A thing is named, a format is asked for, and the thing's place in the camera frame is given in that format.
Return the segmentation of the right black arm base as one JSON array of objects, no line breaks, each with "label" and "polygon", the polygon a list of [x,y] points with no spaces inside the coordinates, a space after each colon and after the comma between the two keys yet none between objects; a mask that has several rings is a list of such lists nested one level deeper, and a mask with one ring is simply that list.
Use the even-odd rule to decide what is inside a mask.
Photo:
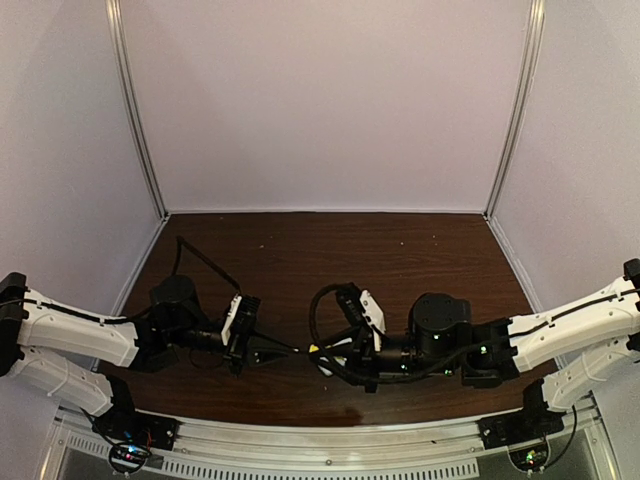
[{"label": "right black arm base", "polygon": [[562,413],[521,409],[477,421],[485,450],[507,448],[511,465],[528,476],[554,464],[548,437],[564,429]]}]

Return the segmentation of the white remote control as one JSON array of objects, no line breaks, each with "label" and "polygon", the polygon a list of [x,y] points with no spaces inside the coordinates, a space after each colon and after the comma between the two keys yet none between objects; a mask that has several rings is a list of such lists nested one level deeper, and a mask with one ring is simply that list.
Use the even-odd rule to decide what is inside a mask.
[{"label": "white remote control", "polygon": [[331,363],[325,357],[320,357],[318,359],[317,368],[325,377],[332,377],[335,375]]}]

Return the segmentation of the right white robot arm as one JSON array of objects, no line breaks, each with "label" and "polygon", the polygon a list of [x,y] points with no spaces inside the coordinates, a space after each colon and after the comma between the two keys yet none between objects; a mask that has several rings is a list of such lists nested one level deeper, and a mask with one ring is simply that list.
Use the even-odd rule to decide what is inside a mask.
[{"label": "right white robot arm", "polygon": [[364,331],[347,364],[374,389],[382,380],[459,372],[464,385],[495,388],[568,352],[579,356],[530,386],[526,409],[564,413],[585,393],[639,359],[639,262],[595,293],[555,309],[483,324],[471,322],[468,301],[427,293],[413,304],[408,331],[385,336],[382,310],[360,296]]}]

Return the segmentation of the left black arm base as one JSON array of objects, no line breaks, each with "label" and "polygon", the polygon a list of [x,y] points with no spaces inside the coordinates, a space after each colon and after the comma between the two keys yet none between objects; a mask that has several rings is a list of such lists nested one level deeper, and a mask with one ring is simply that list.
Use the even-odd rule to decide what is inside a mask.
[{"label": "left black arm base", "polygon": [[115,408],[101,416],[86,411],[84,415],[92,430],[108,443],[109,465],[126,478],[145,466],[154,449],[171,451],[180,425],[175,418]]}]

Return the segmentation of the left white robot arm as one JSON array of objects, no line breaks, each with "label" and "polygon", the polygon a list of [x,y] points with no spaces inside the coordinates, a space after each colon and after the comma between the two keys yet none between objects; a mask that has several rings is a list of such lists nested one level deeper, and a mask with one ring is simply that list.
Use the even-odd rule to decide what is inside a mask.
[{"label": "left white robot arm", "polygon": [[125,382],[91,373],[66,353],[117,367],[157,373],[174,365],[175,350],[221,355],[230,372],[298,353],[257,331],[260,301],[236,294],[221,320],[201,308],[194,282],[184,275],[165,279],[150,292],[150,305],[124,317],[104,316],[54,301],[12,272],[1,281],[1,373],[20,377],[50,397],[75,404],[95,418],[135,411]]}]

